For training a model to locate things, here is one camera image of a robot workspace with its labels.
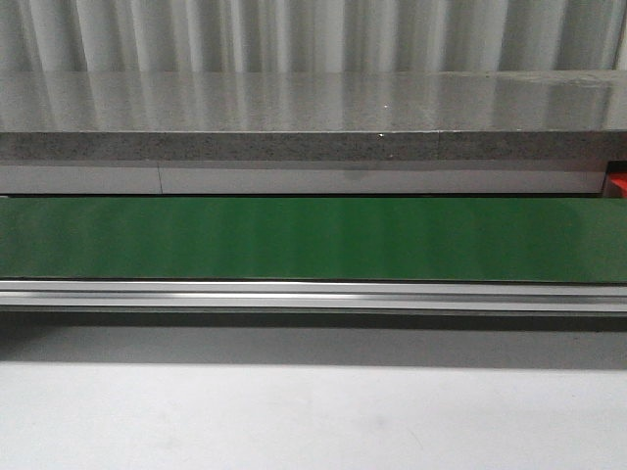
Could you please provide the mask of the red object behind counter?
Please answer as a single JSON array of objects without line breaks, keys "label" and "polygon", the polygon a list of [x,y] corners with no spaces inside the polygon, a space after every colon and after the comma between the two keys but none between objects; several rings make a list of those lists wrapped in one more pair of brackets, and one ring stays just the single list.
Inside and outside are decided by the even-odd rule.
[{"label": "red object behind counter", "polygon": [[627,172],[611,172],[606,178],[605,193],[612,198],[627,198]]}]

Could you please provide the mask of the green conveyor belt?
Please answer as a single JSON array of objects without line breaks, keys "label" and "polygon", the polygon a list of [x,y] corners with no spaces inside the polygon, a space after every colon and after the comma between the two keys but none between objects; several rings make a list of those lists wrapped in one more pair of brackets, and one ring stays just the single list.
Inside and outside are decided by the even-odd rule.
[{"label": "green conveyor belt", "polygon": [[6,197],[5,278],[626,280],[602,198]]}]

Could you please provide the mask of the aluminium conveyor frame rail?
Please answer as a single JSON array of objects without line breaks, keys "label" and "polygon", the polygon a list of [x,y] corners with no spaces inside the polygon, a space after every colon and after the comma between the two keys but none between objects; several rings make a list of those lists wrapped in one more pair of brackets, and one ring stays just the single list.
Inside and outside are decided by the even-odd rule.
[{"label": "aluminium conveyor frame rail", "polygon": [[626,288],[553,283],[4,280],[1,305],[623,316]]}]

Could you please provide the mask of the grey speckled stone counter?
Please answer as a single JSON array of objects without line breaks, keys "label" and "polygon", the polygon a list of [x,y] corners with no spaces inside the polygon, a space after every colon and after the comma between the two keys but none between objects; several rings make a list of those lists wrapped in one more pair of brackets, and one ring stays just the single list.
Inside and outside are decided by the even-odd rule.
[{"label": "grey speckled stone counter", "polygon": [[617,70],[1,76],[5,195],[599,195]]}]

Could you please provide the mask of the white pleated curtain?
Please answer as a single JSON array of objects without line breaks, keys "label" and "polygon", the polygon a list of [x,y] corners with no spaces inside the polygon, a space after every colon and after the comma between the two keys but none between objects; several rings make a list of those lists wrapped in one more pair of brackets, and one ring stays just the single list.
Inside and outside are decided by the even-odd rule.
[{"label": "white pleated curtain", "polygon": [[626,67],[622,1],[5,1],[3,71]]}]

